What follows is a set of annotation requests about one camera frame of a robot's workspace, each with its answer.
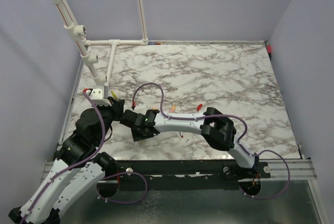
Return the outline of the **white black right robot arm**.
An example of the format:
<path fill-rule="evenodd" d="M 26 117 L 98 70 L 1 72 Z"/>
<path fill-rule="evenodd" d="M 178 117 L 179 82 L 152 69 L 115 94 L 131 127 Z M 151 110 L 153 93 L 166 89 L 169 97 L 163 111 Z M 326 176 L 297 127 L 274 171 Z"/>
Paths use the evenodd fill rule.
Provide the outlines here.
<path fill-rule="evenodd" d="M 213 107 L 208 107 L 204 113 L 193 114 L 165 113 L 153 109 L 141 114 L 125 110 L 120 124 L 131 129 L 135 142 L 166 132 L 197 134 L 211 148 L 229 153 L 244 177 L 251 178 L 259 170 L 256 155 L 240 143 L 248 130 L 246 122 Z"/>

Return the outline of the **yellow highlighter pen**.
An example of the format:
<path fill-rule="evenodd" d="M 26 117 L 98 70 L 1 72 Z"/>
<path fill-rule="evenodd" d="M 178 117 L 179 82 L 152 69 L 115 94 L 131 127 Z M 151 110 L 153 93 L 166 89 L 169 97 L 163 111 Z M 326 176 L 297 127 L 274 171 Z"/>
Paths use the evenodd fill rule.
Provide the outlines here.
<path fill-rule="evenodd" d="M 112 94 L 112 97 L 113 97 L 115 100 L 118 100 L 117 95 L 116 95 L 113 91 L 111 91 L 111 94 Z"/>

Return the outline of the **red black corner clamp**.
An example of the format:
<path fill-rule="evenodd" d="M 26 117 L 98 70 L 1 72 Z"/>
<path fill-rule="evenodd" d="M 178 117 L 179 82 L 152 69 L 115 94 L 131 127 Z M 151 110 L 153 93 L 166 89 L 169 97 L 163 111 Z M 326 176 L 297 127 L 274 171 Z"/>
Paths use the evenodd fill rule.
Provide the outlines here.
<path fill-rule="evenodd" d="M 267 44 L 267 45 L 266 45 L 266 49 L 267 49 L 268 56 L 269 56 L 269 58 L 271 59 L 271 55 L 272 55 L 271 46 Z"/>

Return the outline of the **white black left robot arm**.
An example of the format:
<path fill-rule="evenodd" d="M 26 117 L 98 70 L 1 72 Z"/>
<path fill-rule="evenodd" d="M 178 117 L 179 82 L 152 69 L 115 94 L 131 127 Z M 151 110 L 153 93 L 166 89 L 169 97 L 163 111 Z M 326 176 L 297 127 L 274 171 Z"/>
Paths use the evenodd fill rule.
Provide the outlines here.
<path fill-rule="evenodd" d="M 124 100 L 109 100 L 111 105 L 94 105 L 81 113 L 38 190 L 9 212 L 13 223 L 60 223 L 89 187 L 119 172 L 115 159 L 100 151 L 112 122 L 120 121 L 124 111 Z"/>

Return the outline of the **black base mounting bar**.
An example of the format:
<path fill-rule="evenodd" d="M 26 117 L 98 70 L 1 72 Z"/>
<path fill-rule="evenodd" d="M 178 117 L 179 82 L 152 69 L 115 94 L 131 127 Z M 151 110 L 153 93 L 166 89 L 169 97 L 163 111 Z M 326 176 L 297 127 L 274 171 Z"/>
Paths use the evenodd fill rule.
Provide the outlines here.
<path fill-rule="evenodd" d="M 148 190 L 238 190 L 239 181 L 252 182 L 255 178 L 267 179 L 266 162 L 257 162 L 252 169 L 241 168 L 235 160 L 120 160 L 107 170 L 107 175 L 132 169 L 130 175 L 118 175 L 97 183 L 104 192 Z"/>

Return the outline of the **aluminium rail frame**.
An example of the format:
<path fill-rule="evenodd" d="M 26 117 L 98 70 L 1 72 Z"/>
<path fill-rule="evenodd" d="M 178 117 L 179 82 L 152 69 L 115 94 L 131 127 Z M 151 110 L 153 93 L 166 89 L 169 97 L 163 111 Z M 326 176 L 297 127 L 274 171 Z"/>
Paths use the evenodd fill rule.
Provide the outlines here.
<path fill-rule="evenodd" d="M 121 170 L 133 169 L 142 175 L 161 177 L 164 174 L 182 178 L 222 174 L 232 171 L 235 160 L 119 160 Z M 316 172 L 310 159 L 264 159 L 259 162 L 261 181 L 313 180 Z"/>

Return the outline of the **white PVC pipe frame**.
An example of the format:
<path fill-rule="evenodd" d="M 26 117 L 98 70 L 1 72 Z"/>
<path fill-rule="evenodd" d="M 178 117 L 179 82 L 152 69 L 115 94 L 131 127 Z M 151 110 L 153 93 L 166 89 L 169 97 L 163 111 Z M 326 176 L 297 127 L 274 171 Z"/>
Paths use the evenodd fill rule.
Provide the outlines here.
<path fill-rule="evenodd" d="M 121 45 L 148 45 L 149 38 L 147 34 L 144 6 L 142 0 L 137 0 L 139 8 L 139 17 L 142 30 L 142 39 L 141 40 L 120 40 L 120 39 L 110 39 L 110 40 L 88 40 L 86 39 L 87 30 L 84 25 L 78 24 L 67 0 L 51 0 L 52 3 L 56 6 L 58 12 L 61 15 L 61 18 L 64 22 L 64 28 L 67 31 L 68 35 L 75 42 L 81 60 L 84 65 L 88 68 L 94 83 L 97 88 L 106 90 L 104 94 L 107 96 L 110 89 L 110 80 L 112 76 L 112 69 L 115 59 L 115 51 L 118 46 Z M 95 64 L 98 62 L 98 57 L 88 53 L 89 46 L 110 46 L 110 57 L 105 75 L 98 73 L 95 68 Z"/>

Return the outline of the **pink orange-tipped marker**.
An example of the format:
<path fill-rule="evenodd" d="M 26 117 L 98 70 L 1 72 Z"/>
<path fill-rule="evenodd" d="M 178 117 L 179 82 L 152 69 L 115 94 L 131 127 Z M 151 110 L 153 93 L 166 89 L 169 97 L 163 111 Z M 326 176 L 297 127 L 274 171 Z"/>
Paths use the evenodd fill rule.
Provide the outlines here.
<path fill-rule="evenodd" d="M 175 110 L 176 110 L 176 105 L 172 105 L 169 109 L 169 113 L 175 113 Z"/>

